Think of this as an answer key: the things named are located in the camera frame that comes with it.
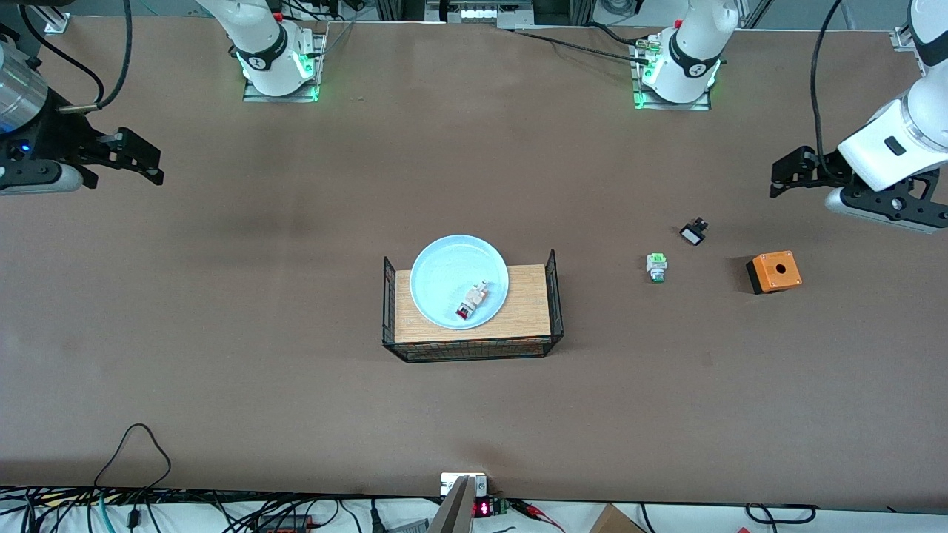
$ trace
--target white floor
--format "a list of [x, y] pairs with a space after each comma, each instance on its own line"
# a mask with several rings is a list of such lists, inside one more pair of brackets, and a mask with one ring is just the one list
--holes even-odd
[[[579, 502], [533, 502], [553, 520], [560, 523], [566, 533], [587, 533], [593, 526], [603, 508], [603, 504]], [[259, 508], [260, 504], [226, 504], [225, 507], [233, 516], [243, 516]], [[358, 517], [362, 531], [371, 533], [372, 520], [369, 515], [369, 500], [347, 500], [346, 506]], [[431, 519], [438, 510], [438, 506], [421, 499], [378, 500], [377, 507], [382, 522], [388, 528], [410, 524], [418, 520]], [[641, 510], [636, 504], [619, 504], [618, 507], [645, 529]], [[332, 516], [336, 504], [333, 501], [320, 501], [313, 505], [310, 514], [317, 523], [322, 523]], [[125, 533], [126, 516], [129, 506], [108, 506], [109, 519], [117, 533]], [[141, 525], [136, 527], [136, 533], [155, 533], [151, 519], [144, 507]], [[227, 528], [228, 523], [216, 508], [205, 504], [161, 504], [152, 505], [155, 519], [161, 533], [220, 533]], [[769, 526], [755, 524], [744, 514], [741, 506], [722, 505], [658, 505], [648, 506], [648, 516], [656, 533], [737, 533], [746, 527], [751, 533], [772, 533]], [[806, 511], [773, 509], [775, 517], [780, 519], [798, 519], [806, 515]], [[55, 520], [51, 513], [41, 533], [46, 533]], [[15, 533], [20, 531], [22, 514], [12, 513], [0, 517], [0, 531]], [[528, 520], [519, 514], [509, 511], [509, 514], [488, 519], [474, 521], [474, 533], [494, 533], [514, 526], [512, 533], [537, 532], [558, 533], [548, 524]], [[86, 523], [86, 510], [73, 509], [64, 517], [60, 526], [62, 533], [89, 533]], [[356, 525], [344, 511], [339, 511], [336, 518], [321, 527], [323, 533], [357, 533]], [[861, 512], [861, 511], [817, 511], [816, 519], [804, 525], [780, 525], [779, 533], [941, 533], [948, 531], [948, 516], [903, 514], [888, 512]], [[109, 533], [101, 519], [97, 508], [92, 509], [92, 533]]]

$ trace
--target orange and black block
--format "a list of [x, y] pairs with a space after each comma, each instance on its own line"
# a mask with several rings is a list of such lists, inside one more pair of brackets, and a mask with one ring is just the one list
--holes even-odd
[[789, 250], [761, 253], [747, 263], [754, 294], [780, 292], [803, 284]]

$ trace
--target blue plate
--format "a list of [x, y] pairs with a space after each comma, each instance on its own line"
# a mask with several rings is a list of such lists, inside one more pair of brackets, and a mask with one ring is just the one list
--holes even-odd
[[[455, 313], [467, 291], [487, 282], [484, 298], [470, 318]], [[411, 299], [426, 319], [448, 329], [477, 327], [501, 310], [510, 279], [494, 247], [470, 235], [449, 235], [429, 244], [411, 267]]]

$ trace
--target green and white connector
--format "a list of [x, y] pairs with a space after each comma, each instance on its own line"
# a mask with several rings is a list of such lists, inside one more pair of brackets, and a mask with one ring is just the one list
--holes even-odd
[[646, 270], [654, 284], [665, 282], [665, 271], [668, 269], [668, 260], [663, 253], [650, 253], [646, 257]]

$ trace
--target brown table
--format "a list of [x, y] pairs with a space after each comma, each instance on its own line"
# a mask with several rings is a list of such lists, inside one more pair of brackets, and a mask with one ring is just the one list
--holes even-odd
[[[115, 79], [121, 20], [56, 42]], [[812, 143], [812, 42], [741, 32], [714, 110], [670, 113], [633, 109], [622, 62], [358, 25], [319, 103], [266, 105], [241, 103], [214, 21], [137, 19], [128, 83], [92, 120], [160, 147], [166, 185], [103, 170], [94, 192], [0, 202], [0, 483], [88, 485], [142, 421], [176, 487], [432, 494], [483, 469], [530, 498], [948, 505], [948, 233], [831, 214], [828, 190], [767, 197], [771, 163]], [[831, 149], [918, 70], [882, 33], [824, 50]], [[408, 268], [454, 232], [512, 265], [556, 249], [550, 357], [382, 348], [382, 257]], [[780, 249], [803, 286], [749, 294], [745, 258]], [[146, 442], [103, 481], [150, 481]]]

